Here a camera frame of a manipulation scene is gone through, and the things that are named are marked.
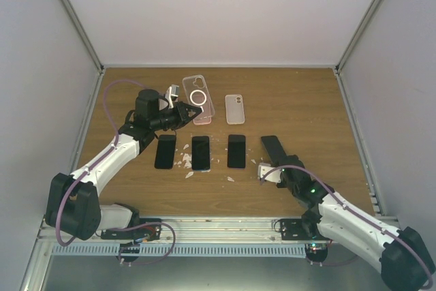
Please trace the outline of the clear magsafe phone case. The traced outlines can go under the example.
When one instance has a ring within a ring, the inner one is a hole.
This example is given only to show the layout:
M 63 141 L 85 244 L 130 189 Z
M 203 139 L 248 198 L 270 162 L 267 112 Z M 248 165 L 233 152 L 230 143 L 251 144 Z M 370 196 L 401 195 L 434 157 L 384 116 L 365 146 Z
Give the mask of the clear magsafe phone case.
M 184 77 L 182 84 L 189 104 L 202 109 L 198 117 L 213 117 L 215 108 L 203 75 Z

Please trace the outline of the bare black phone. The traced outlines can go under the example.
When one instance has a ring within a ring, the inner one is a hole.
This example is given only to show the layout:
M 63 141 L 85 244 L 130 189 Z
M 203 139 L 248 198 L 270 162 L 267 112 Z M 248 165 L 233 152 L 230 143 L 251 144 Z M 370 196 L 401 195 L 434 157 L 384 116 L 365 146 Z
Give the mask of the bare black phone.
M 274 167 L 286 159 L 287 154 L 277 136 L 262 136 L 261 143 Z

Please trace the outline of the blue phone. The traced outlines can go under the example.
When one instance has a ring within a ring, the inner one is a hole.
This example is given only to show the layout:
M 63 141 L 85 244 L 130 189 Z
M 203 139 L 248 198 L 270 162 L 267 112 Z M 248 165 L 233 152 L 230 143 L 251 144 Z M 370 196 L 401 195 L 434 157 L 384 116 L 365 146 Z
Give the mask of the blue phone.
M 191 167 L 195 171 L 211 168 L 210 140 L 208 136 L 194 136 L 191 140 Z

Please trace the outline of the cream cased phone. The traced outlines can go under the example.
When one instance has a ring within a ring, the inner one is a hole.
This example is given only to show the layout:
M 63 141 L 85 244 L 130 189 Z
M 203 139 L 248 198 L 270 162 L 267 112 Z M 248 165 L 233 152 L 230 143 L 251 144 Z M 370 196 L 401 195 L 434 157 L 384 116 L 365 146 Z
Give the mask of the cream cased phone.
M 245 122 L 242 95 L 231 94 L 225 96 L 225 115 L 229 125 L 242 125 Z

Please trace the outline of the purple phone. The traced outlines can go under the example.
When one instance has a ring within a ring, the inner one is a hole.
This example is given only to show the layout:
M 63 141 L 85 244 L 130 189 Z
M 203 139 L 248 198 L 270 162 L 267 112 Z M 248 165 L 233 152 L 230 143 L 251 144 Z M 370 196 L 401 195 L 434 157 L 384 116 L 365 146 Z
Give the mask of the purple phone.
M 245 169 L 246 138 L 244 135 L 230 134 L 228 136 L 228 168 Z

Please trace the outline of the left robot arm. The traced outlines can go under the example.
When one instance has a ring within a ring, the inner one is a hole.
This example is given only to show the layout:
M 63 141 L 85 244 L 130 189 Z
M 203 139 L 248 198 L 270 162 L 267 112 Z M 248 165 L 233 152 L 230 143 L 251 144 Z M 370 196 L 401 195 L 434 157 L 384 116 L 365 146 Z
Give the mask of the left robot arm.
M 114 138 L 90 162 L 69 174 L 59 173 L 51 181 L 46 213 L 47 225 L 55 229 L 57 242 L 66 247 L 73 239 L 87 240 L 95 232 L 117 231 L 125 239 L 140 233 L 135 208 L 125 204 L 102 205 L 99 196 L 110 180 L 137 158 L 155 139 L 157 131 L 177 130 L 202 114 L 201 106 L 179 101 L 175 94 L 156 90 L 139 92 L 134 109 Z

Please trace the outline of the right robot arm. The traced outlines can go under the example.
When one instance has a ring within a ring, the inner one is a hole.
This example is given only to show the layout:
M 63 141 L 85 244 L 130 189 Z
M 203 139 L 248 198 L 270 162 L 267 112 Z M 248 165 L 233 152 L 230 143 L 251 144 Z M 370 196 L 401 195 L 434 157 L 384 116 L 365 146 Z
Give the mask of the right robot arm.
M 311 240 L 335 241 L 365 260 L 390 290 L 430 290 L 435 263 L 420 233 L 397 228 L 353 205 L 296 160 L 260 172 L 261 181 L 279 174 L 306 208 L 302 233 Z

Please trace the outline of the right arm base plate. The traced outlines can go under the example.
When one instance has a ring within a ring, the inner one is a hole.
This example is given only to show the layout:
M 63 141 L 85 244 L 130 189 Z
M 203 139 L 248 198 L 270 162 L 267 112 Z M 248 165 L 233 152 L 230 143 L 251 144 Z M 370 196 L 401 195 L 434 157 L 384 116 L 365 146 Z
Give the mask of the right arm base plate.
M 311 234 L 304 227 L 301 218 L 281 218 L 272 223 L 282 241 L 325 241 L 319 233 Z

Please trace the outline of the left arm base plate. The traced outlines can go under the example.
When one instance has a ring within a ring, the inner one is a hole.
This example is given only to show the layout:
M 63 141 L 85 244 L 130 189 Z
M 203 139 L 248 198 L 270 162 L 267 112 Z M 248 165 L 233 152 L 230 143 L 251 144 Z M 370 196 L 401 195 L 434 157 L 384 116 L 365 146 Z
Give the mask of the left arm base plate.
M 142 239 L 143 241 L 155 241 L 160 239 L 161 219 L 160 218 L 140 218 L 139 222 L 132 223 L 129 227 L 140 224 L 149 224 L 131 231 L 113 231 L 103 230 L 97 235 L 103 240 L 127 240 L 135 241 Z

